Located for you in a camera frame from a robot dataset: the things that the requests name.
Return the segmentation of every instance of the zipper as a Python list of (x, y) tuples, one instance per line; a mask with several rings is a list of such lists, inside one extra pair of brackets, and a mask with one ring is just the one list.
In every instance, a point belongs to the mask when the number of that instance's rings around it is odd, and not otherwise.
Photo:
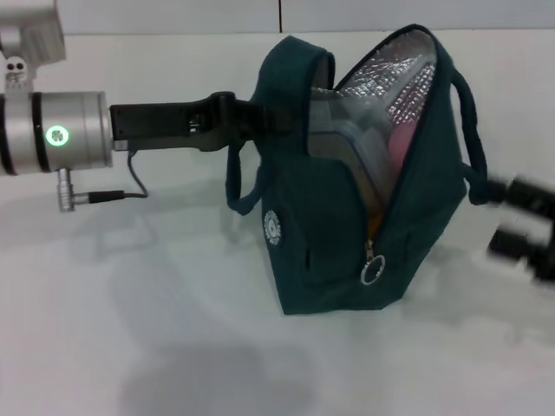
[[(364, 286), (370, 286), (376, 283), (380, 278), (380, 276), (382, 275), (383, 270), (385, 269), (385, 257), (382, 256), (381, 254), (378, 256), (374, 254), (374, 242), (372, 240), (368, 240), (365, 243), (364, 249), (366, 250), (366, 263), (364, 264), (364, 267), (362, 268), (362, 271), (361, 271), (361, 283)], [(375, 273), (374, 277), (368, 280), (366, 278), (366, 275), (372, 264), (376, 264), (376, 265), (379, 264), (379, 269)]]
[[(432, 32), (430, 32), (427, 28), (424, 28), (424, 27), (422, 27), (420, 25), (416, 25), (416, 24), (407, 26), (406, 28), (398, 30), (395, 33), (388, 36), (380, 44), (378, 44), (374, 49), (372, 49), (368, 54), (366, 54), (366, 56), (364, 56), (349, 71), (349, 73), (343, 77), (343, 79), (336, 85), (334, 90), (335, 91), (341, 91), (343, 86), (349, 81), (349, 79), (353, 76), (353, 74), (362, 65), (364, 65), (371, 56), (375, 55), (375, 53), (377, 51), (379, 51), (381, 48), (383, 48), (385, 45), (387, 45), (388, 43), (390, 43), (391, 41), (393, 41), (397, 37), (399, 37), (401, 35), (404, 35), (406, 33), (409, 33), (412, 30), (419, 30), (421, 32), (426, 33), (428, 36), (430, 36), (432, 38), (432, 40), (434, 41), (435, 51), (436, 51), (436, 53), (438, 52), (438, 50), (437, 50), (437, 39), (432, 34)], [(390, 219), (389, 219), (390, 215), (389, 214), (397, 203), (397, 200), (399, 198), (400, 188), (402, 186), (402, 183), (405, 181), (405, 178), (407, 176), (408, 168), (411, 165), (412, 160), (414, 159), (416, 144), (419, 141), (419, 140), (417, 140), (417, 138), (420, 137), (421, 127), (424, 124), (423, 121), (428, 117), (429, 103), (434, 100), (434, 98), (435, 98), (434, 96), (437, 94), (436, 91), (437, 91), (438, 77), (436, 75), (439, 74), (440, 71), (441, 71), (441, 65), (440, 65), (440, 61), (438, 61), (436, 63), (436, 66), (435, 66), (434, 79), (432, 80), (432, 85), (430, 86), (430, 90), (428, 91), (428, 98), (427, 98), (426, 104), (424, 105), (424, 108), (422, 110), (422, 114), (420, 116), (420, 119), (418, 120), (418, 125), (416, 126), (416, 130), (414, 132), (412, 142), (410, 143), (410, 146), (408, 147), (408, 151), (407, 151), (407, 155), (405, 156), (405, 161), (403, 163), (402, 171), (401, 171), (399, 177), (397, 178), (397, 181), (395, 183), (393, 192), (391, 193), (391, 197), (390, 197), (389, 202), (388, 202), (388, 209), (385, 211), (385, 213), (383, 215), (382, 224), (380, 225), (380, 228), (377, 230), (377, 232), (375, 234), (375, 240), (378, 241), (378, 242), (379, 242), (379, 240), (381, 240), (381, 236), (383, 234), (384, 228), (387, 228), (386, 225), (390, 221)], [(362, 268), (362, 271), (361, 271), (361, 283), (364, 286), (370, 286), (370, 285), (374, 284), (375, 282), (377, 282), (377, 280), (380, 278), (380, 276), (382, 275), (382, 273), (385, 269), (385, 256), (383, 256), (383, 255), (376, 256), (375, 253), (374, 253), (374, 247), (375, 247), (374, 246), (374, 241), (372, 241), (371, 239), (367, 240), (364, 243), (364, 249), (366, 250), (366, 263), (364, 264), (364, 267)], [(375, 274), (374, 278), (371, 279), (370, 281), (368, 281), (366, 279), (366, 274), (368, 272), (368, 269), (369, 269), (370, 265), (372, 265), (373, 263), (377, 263), (378, 261), (381, 262), (380, 268), (377, 271), (377, 273)]]

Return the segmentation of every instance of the green indicator light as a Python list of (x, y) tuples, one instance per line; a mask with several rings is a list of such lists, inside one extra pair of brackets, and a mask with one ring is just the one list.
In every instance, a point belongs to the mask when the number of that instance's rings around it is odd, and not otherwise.
[(65, 127), (52, 126), (46, 132), (46, 141), (52, 146), (63, 146), (69, 141), (69, 132)]

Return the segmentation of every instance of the zipper pull ring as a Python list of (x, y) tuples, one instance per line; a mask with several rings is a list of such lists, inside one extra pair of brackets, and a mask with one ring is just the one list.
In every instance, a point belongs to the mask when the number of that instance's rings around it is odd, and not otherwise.
[[(372, 240), (368, 240), (366, 242), (365, 248), (366, 248), (366, 264), (364, 264), (364, 267), (362, 268), (362, 271), (361, 271), (361, 283), (364, 286), (370, 286), (376, 283), (377, 280), (382, 275), (383, 270), (385, 269), (385, 257), (382, 255), (379, 255), (379, 256), (374, 255), (374, 242)], [(368, 272), (369, 267), (374, 263), (379, 263), (380, 268), (375, 273), (374, 278), (368, 281), (366, 280), (366, 273)]]

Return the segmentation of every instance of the pink object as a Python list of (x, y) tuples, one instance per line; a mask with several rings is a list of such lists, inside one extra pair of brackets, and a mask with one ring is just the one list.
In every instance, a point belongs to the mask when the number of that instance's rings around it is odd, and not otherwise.
[(410, 142), (415, 135), (415, 130), (416, 123), (414, 121), (410, 121), (397, 126), (389, 138), (389, 156), (391, 156), (393, 164), (398, 172), (402, 169), (402, 164), (405, 161), (405, 156), (407, 156), (407, 151), (410, 147)]

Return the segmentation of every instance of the green bag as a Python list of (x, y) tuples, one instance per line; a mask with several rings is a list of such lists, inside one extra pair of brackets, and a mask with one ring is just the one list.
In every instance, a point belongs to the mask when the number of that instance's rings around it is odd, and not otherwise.
[[(426, 28), (412, 25), (389, 36), (335, 90), (353, 88), (366, 62), (395, 40), (414, 33), (432, 45), (434, 71), (373, 242), (369, 242), (369, 216), (352, 171), (341, 161), (311, 157), (308, 151), (311, 89), (333, 87), (333, 56), (287, 37), (264, 61), (251, 101), (288, 112), (297, 120), (297, 128), (287, 135), (268, 134), (255, 140), (261, 164), (253, 190), (242, 198), (240, 146), (230, 146), (226, 194), (230, 208), (242, 215), (262, 199), (267, 248), (287, 315), (382, 309), (400, 299), (466, 196), (464, 179), (470, 184), (473, 204), (489, 198), (486, 158), (470, 88)], [(461, 101), (472, 167), (461, 160), (450, 101), (452, 85)]]

